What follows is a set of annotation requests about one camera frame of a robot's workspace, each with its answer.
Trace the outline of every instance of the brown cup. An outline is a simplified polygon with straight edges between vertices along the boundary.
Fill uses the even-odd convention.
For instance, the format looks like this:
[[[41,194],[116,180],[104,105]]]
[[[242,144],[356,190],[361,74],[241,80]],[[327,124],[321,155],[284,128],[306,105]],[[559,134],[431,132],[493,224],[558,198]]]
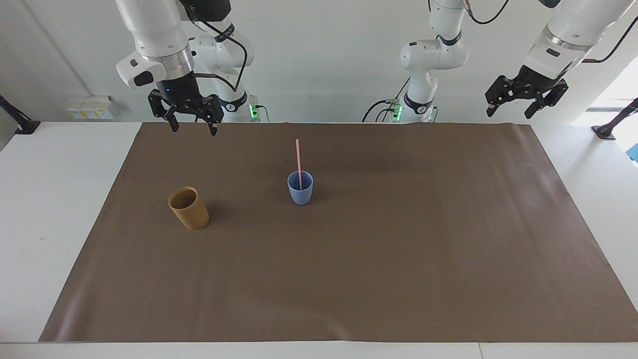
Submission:
[[[191,231],[204,228],[211,217],[206,205],[193,187],[177,189],[168,197],[168,206]]]

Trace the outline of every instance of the blue cup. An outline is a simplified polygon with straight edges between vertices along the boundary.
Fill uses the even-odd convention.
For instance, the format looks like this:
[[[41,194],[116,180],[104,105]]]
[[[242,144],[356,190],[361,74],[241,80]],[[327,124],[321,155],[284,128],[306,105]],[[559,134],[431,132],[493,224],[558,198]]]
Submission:
[[[288,189],[290,197],[299,206],[303,206],[310,201],[313,195],[313,185],[315,180],[312,174],[301,171],[301,188],[299,188],[299,172],[295,171],[288,176]]]

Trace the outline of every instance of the brown paper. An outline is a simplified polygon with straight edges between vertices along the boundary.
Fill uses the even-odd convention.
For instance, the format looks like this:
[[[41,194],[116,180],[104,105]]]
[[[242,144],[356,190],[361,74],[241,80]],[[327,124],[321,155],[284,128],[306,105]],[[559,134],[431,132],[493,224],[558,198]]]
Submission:
[[[286,186],[296,138],[315,178],[304,207]],[[212,194],[199,231],[166,208],[183,183]],[[40,340],[635,342],[637,328],[528,126],[144,124]]]

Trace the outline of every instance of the cup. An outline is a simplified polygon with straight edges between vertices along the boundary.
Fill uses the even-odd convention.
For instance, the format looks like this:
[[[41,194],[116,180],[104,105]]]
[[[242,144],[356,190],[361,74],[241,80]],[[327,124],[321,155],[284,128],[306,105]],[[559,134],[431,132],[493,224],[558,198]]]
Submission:
[[[288,190],[292,201],[299,206],[307,204],[313,195],[314,184],[313,176],[306,171],[301,171],[301,188],[299,188],[299,172],[291,173],[288,176]]]
[[[182,187],[168,197],[168,206],[184,227],[195,231],[204,228],[211,219],[202,198],[193,187]]]

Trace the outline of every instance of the green led light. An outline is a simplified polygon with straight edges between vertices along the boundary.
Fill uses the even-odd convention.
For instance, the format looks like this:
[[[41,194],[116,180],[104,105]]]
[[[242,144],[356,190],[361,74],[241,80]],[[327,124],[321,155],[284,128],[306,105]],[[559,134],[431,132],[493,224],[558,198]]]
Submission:
[[[392,115],[392,119],[394,121],[400,121],[402,112],[403,112],[403,106],[397,105],[397,108],[394,109],[394,114]]]
[[[259,112],[257,112],[257,109],[255,108],[254,105],[250,105],[250,117],[255,119],[257,118],[257,116],[259,116]]]
[[[427,122],[435,122],[437,115],[438,115],[438,107],[434,106],[432,107],[432,111],[430,111],[430,116],[428,116]]]

